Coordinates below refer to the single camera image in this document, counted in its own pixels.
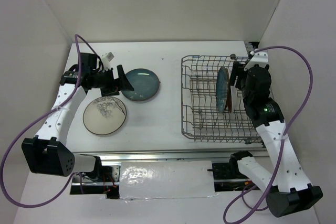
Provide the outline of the dark teal plate with blossoms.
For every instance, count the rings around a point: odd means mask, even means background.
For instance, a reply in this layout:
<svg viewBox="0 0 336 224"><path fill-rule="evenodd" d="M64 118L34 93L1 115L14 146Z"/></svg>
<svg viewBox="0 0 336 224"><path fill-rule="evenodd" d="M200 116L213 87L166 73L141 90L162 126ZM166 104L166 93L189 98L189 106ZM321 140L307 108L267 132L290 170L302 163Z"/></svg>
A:
<svg viewBox="0 0 336 224"><path fill-rule="evenodd" d="M224 112L228 96L228 73L222 66L216 80L216 107L219 112Z"/></svg>

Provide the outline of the red and teal plate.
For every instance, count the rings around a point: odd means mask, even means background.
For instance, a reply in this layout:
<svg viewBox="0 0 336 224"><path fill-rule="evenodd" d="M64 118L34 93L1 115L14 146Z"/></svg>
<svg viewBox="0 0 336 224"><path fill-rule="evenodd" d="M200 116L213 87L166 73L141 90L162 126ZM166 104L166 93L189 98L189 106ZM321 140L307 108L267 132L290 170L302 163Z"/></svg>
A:
<svg viewBox="0 0 336 224"><path fill-rule="evenodd" d="M231 70L226 68L228 74L228 96L227 96L227 107L229 113L233 113L237 107L238 103L238 93L236 87L230 84Z"/></svg>

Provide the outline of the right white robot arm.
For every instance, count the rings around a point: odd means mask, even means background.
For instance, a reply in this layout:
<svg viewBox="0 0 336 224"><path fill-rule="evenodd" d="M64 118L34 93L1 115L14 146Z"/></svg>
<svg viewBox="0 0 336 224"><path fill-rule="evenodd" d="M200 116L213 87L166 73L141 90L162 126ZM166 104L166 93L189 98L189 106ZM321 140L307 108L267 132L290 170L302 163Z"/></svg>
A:
<svg viewBox="0 0 336 224"><path fill-rule="evenodd" d="M246 68L234 62L230 85L242 92L247 116L261 137L273 173L263 168L247 151L232 155L229 172L235 178L243 175L263 192L270 212L277 218L310 209L322 197L320 186L314 186L304 173L287 134L288 124L278 103L270 96L269 66L258 64Z"/></svg>

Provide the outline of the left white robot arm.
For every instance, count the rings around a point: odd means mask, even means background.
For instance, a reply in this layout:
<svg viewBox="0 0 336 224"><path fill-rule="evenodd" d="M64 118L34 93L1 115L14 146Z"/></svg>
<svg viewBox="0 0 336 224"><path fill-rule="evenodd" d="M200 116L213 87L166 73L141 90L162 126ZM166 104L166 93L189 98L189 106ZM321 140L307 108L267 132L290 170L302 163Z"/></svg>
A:
<svg viewBox="0 0 336 224"><path fill-rule="evenodd" d="M110 62L114 55L81 53L81 70L73 66L66 71L53 106L42 127L32 138L25 138L22 151L32 173L67 177L84 173L91 181L103 177L100 157L74 154L66 147L67 136L75 114L91 89L100 89L101 96L86 107L83 123L96 135L109 135L117 131L127 118L124 103L117 98L120 91L132 91L123 67L117 66L114 78Z"/></svg>

